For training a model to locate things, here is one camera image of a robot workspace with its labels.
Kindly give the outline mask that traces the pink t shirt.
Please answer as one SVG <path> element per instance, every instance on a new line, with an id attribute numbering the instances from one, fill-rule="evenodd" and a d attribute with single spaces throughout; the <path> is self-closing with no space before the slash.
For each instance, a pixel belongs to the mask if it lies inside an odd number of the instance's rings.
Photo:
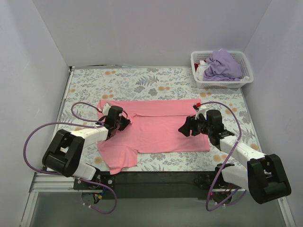
<path id="1" fill-rule="evenodd" d="M 128 114 L 131 123 L 116 135 L 98 143 L 98 150 L 112 175 L 124 167 L 137 165 L 138 154 L 165 152 L 208 152 L 208 137 L 199 134 L 185 137 L 178 129 L 188 116 L 194 116 L 193 104 L 200 99 L 157 101 L 109 101 L 105 104 L 119 106 Z"/>

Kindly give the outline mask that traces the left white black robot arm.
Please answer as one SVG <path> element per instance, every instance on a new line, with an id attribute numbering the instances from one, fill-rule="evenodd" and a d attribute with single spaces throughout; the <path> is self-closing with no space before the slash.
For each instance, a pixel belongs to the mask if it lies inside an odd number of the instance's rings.
<path id="1" fill-rule="evenodd" d="M 84 148 L 112 138 L 123 131 L 130 120 L 123 116 L 123 108 L 105 104 L 103 116 L 96 126 L 79 131 L 59 130 L 45 152 L 42 164 L 65 176 L 96 180 L 100 170 L 81 160 Z"/>

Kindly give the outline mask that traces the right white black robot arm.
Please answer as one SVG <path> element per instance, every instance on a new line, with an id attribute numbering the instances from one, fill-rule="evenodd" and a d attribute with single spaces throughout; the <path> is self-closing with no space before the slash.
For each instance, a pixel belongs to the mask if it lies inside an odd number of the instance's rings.
<path id="1" fill-rule="evenodd" d="M 243 165 L 242 170 L 227 162 L 218 165 L 211 188 L 221 183 L 233 184 L 248 191 L 258 204 L 291 194 L 280 157 L 265 155 L 240 142 L 234 133 L 225 129 L 220 111 L 209 110 L 203 114 L 199 110 L 195 116 L 188 116 L 178 131 L 186 137 L 206 135 L 213 146 Z"/>

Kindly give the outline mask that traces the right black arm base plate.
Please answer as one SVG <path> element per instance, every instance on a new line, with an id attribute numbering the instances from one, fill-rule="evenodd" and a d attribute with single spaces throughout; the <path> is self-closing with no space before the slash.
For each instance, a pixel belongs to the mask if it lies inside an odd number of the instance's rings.
<path id="1" fill-rule="evenodd" d="M 212 182 L 214 180 L 215 174 L 213 173 L 201 173 L 197 178 L 193 180 L 194 184 L 203 190 L 210 189 Z M 226 189 L 228 186 L 227 183 L 224 183 L 221 180 L 217 180 L 214 189 Z"/>

